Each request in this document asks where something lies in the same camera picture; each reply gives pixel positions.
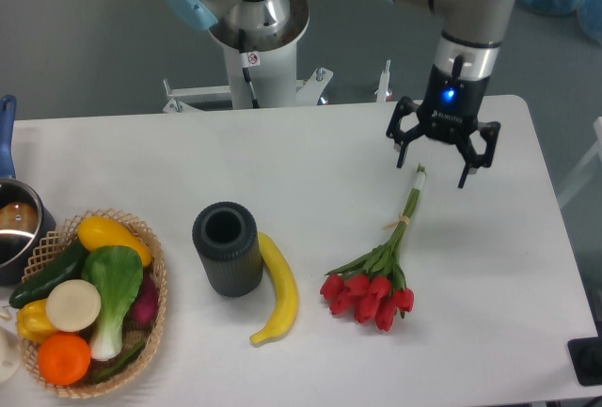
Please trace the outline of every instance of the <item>warning sticker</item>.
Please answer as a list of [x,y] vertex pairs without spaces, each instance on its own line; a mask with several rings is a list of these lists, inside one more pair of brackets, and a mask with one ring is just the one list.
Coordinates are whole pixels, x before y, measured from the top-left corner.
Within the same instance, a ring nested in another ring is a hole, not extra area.
[[241,53],[243,67],[255,67],[261,64],[259,52]]

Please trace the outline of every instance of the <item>red tulip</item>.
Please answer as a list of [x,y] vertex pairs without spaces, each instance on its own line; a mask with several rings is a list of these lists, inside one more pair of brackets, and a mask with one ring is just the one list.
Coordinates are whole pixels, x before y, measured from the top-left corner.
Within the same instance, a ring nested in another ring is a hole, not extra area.
[[345,291],[352,296],[363,297],[368,292],[370,278],[365,274],[358,274],[345,282]]
[[393,301],[395,305],[402,311],[410,312],[414,307],[414,291],[410,288],[405,290],[396,290],[393,292]]
[[330,313],[333,315],[340,315],[340,313],[347,311],[358,302],[359,297],[352,296],[349,294],[349,291],[343,290],[337,297],[335,297],[334,301],[332,301],[332,304],[330,304]]
[[393,325],[395,313],[397,313],[397,306],[393,299],[391,297],[383,297],[380,301],[376,317],[374,318],[376,320],[376,327],[388,332],[391,325]]
[[331,274],[328,276],[324,284],[322,285],[322,289],[320,290],[320,294],[324,296],[324,298],[329,301],[334,299],[339,295],[345,285],[345,280],[338,274]]
[[368,293],[373,294],[377,299],[382,299],[383,297],[388,296],[390,292],[391,282],[383,275],[378,275],[375,277],[368,287]]
[[373,320],[379,306],[379,298],[374,294],[366,294],[356,305],[356,321],[363,324],[366,321]]

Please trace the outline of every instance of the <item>fake banana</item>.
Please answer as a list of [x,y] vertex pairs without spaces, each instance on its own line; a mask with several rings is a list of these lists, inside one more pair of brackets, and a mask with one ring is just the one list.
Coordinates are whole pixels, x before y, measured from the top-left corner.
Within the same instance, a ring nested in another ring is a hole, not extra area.
[[264,233],[259,233],[260,252],[270,271],[276,289],[276,307],[265,326],[250,337],[255,346],[286,334],[293,325],[299,308],[299,292],[289,263]]

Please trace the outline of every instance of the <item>wicker basket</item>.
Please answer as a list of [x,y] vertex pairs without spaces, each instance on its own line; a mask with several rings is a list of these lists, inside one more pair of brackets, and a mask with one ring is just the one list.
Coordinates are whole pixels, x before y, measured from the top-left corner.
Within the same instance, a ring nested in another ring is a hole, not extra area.
[[159,341],[161,340],[161,335],[163,334],[163,324],[166,316],[166,267],[161,244],[146,223],[140,221],[137,217],[122,211],[87,211],[84,215],[78,215],[65,221],[65,223],[62,226],[59,226],[56,231],[49,232],[48,235],[40,241],[40,245],[34,250],[33,256],[29,259],[23,281],[33,276],[44,268],[49,261],[58,256],[58,254],[77,236],[77,228],[82,220],[89,216],[106,216],[117,220],[148,246],[153,255],[150,276],[159,290],[159,310],[154,322],[146,327],[141,327],[128,319],[124,321],[123,349],[121,352],[125,352],[132,348],[135,343],[143,338],[146,339],[145,347],[134,362],[127,366],[122,372],[99,384],[87,384],[86,380],[97,371],[110,366],[115,360],[119,359],[120,355],[108,362],[97,362],[92,360],[87,376],[80,382],[69,386],[57,386],[48,384],[40,375],[37,364],[39,345],[19,337],[21,357],[27,372],[29,372],[36,382],[43,386],[44,389],[55,393],[61,398],[93,398],[104,395],[130,382],[149,363],[156,353]]

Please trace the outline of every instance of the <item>yellow bell pepper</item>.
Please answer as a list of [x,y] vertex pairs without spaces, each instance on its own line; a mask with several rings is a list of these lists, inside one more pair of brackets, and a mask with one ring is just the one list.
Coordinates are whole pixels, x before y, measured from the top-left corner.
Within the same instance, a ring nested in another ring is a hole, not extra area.
[[30,302],[17,312],[17,333],[38,344],[58,333],[46,316],[46,299]]

